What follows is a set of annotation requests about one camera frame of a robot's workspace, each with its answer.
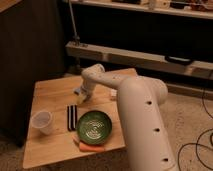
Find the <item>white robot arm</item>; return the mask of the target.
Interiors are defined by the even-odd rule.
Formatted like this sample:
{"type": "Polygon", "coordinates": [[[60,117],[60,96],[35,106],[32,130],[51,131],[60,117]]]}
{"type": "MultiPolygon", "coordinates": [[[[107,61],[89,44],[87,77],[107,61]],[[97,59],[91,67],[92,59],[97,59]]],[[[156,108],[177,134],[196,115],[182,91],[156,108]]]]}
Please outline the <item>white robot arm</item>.
{"type": "Polygon", "coordinates": [[[81,73],[82,101],[97,84],[117,91],[117,109],[132,171],[179,171],[159,106],[168,89],[159,79],[106,72],[95,64],[81,73]]]}

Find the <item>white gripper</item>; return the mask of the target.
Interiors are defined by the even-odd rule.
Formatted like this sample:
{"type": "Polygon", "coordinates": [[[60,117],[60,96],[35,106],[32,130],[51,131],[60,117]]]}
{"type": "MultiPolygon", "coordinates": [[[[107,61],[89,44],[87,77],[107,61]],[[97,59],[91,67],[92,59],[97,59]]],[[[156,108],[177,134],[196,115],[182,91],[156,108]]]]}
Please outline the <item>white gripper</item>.
{"type": "Polygon", "coordinates": [[[80,94],[77,97],[77,104],[80,105],[91,97],[94,91],[94,84],[92,82],[83,82],[80,86],[80,94]]]}

